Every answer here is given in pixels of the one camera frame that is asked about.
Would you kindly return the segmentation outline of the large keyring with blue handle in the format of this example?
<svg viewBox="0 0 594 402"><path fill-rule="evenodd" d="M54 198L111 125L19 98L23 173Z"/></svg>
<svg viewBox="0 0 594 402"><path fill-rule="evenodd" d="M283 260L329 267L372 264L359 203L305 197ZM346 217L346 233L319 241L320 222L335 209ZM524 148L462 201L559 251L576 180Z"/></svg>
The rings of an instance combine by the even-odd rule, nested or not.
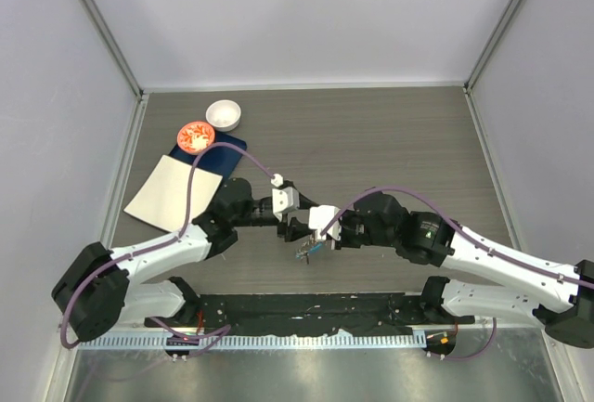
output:
<svg viewBox="0 0 594 402"><path fill-rule="evenodd" d="M323 241L307 241L297 249L295 257L299 260L304 260L309 265L311 255L320 250L324 245L325 243Z"/></svg>

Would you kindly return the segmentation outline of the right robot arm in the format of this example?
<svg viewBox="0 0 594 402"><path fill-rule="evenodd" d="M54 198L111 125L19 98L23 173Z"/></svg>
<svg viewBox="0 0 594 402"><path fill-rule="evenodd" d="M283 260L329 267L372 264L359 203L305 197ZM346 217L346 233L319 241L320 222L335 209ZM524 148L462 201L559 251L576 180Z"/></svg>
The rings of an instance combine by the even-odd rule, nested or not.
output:
<svg viewBox="0 0 594 402"><path fill-rule="evenodd" d="M444 267L489 280L483 288L430 278L419 300L431 323L446 317L516 319L573 347L593 346L593 263L558 263L512 249L438 211L408 211L393 188L371 188L319 230L335 248L390 247L418 265Z"/></svg>

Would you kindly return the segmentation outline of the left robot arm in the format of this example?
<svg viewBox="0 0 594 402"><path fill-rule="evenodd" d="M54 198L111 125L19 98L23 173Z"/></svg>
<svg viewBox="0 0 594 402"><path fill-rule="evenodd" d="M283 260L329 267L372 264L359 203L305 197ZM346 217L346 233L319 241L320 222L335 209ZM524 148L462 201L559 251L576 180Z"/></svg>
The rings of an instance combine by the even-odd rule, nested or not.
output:
<svg viewBox="0 0 594 402"><path fill-rule="evenodd" d="M89 342L119 323L150 317L190 325L198 314L196 293L180 278L153 278L223 253L240 227L275 227L286 242L307 237L311 229L293 212L315 205L290 181L255 199L247 180L231 178L203 213L171 234L112 250L99 241L85 246L51 292L63 315L60 335L73 330L78 343Z"/></svg>

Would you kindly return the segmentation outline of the blue tray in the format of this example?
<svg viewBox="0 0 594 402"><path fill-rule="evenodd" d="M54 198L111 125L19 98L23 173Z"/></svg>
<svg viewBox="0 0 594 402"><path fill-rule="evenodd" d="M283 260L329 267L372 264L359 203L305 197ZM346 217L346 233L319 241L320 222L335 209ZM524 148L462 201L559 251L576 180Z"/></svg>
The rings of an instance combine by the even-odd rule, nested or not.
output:
<svg viewBox="0 0 594 402"><path fill-rule="evenodd" d="M247 143L239 138L233 137L228 133L222 133L219 131L214 132L214 142L224 142L229 145L233 145L244 151L247 150ZM196 158L195 155L191 155L180 149L175 145L169 152L169 156L180 162L191 165ZM236 169L242 155L229 147L220 147L209 150L205 153L197 164L197 167L203 171L220 175L224 181L231 177L231 174Z"/></svg>

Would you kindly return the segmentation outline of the white bowl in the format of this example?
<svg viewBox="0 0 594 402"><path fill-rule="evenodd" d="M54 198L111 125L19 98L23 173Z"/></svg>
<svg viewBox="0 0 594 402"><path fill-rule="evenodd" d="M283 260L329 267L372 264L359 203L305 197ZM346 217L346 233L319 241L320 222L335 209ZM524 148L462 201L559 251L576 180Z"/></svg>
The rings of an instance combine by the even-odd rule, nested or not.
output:
<svg viewBox="0 0 594 402"><path fill-rule="evenodd" d="M217 100L208 107L205 118L215 130L230 132L239 126L241 107L233 100Z"/></svg>

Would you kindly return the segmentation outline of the orange patterned bowl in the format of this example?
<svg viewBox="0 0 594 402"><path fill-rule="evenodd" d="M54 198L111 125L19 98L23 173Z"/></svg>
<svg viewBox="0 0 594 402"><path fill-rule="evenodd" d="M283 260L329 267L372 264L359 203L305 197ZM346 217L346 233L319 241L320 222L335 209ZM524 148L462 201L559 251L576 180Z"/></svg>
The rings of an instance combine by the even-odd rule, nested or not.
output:
<svg viewBox="0 0 594 402"><path fill-rule="evenodd" d="M202 121L185 124L177 133L176 144L185 153L197 155L210 147L215 140L213 127Z"/></svg>

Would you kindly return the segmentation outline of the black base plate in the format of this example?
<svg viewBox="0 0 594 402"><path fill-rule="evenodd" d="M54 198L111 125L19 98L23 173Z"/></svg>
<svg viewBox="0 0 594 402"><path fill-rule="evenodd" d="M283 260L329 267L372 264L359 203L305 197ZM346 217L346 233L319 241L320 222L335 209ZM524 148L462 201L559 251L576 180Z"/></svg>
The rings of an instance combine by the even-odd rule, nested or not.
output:
<svg viewBox="0 0 594 402"><path fill-rule="evenodd" d="M171 328L207 332L229 325L232 335L320 337L340 330L354 336L409 334L419 325L471 325L473 316L455 317L404 292L318 294L203 294Z"/></svg>

